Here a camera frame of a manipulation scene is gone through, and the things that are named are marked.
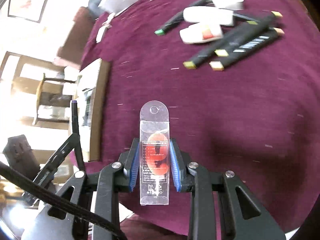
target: black cable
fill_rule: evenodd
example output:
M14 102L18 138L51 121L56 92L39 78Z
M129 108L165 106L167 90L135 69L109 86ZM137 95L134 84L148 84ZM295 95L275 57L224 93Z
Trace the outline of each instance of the black cable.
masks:
M55 208L62 210L63 212L70 213L76 217L79 217L87 222L93 223L105 230L111 232L118 240L127 240L124 232L122 232L116 225L110 221L100 217L99 215L86 210L70 201L61 198L43 187L33 183L30 179L26 178L19 172L15 171L11 167L0 162L0 175L5 177L8 181L20 187L22 190L32 194L36 198L42 200Z

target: wooden furniture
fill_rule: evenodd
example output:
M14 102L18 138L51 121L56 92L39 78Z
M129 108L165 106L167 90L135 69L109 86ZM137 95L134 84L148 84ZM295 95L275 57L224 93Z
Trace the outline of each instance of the wooden furniture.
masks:
M78 102L79 133L82 155L85 162L95 161L100 158L100 142L102 128L102 113L106 94L106 85L110 63L97 59L85 69L80 71L77 80L77 92L73 99ZM84 91L91 90L90 104L84 97ZM84 125L84 113L89 109L88 119Z
M61 83L75 83L75 81L71 80L65 80L65 79L59 79L59 78L46 78L45 73L43 73L43 78L40 81L37 91L36 91L36 96L37 96L37 101L36 101L36 115L33 120L33 125L35 125L38 121L49 121L49 122L64 122L68 123L69 120L62 120L62 119L57 119L57 118L51 118L51 119L44 119L44 118L39 118L38 117L38 111L39 111L39 106L41 105L41 93L43 92L43 86L45 81L56 81L56 82L61 82Z

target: white box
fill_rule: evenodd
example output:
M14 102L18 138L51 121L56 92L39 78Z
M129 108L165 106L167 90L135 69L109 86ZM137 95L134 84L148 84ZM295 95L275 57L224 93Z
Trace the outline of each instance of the white box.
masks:
M232 11L243 10L244 0L212 0L217 8L228 9Z

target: metal screw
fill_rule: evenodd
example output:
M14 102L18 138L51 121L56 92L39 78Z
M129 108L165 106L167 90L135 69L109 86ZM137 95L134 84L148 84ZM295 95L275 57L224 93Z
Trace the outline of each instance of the metal screw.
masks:
M189 163L189 167L192 168L192 169L196 169L196 168L199 167L199 164L196 163L196 162L191 162L191 163Z
M77 171L77 172L75 173L75 177L76 177L77 179L82 178L83 176L84 176L84 171Z
M235 173L233 171L226 171L226 176L228 178L233 178L235 176Z
M114 169L119 169L120 167L121 167L121 163L120 162L115 162L115 163L113 163L111 166L112 166L112 168L114 168Z

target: white eraser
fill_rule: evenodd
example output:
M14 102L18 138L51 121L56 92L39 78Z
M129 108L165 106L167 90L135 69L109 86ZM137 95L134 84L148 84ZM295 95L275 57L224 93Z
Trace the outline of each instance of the white eraser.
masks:
M185 44L205 43L223 37L223 32L218 23L196 23L180 31L180 37Z
M212 0L217 8L228 9L232 11L243 10L244 0Z
M183 10L186 22L199 23L214 20L220 25L233 26L233 11L209 6L192 6Z

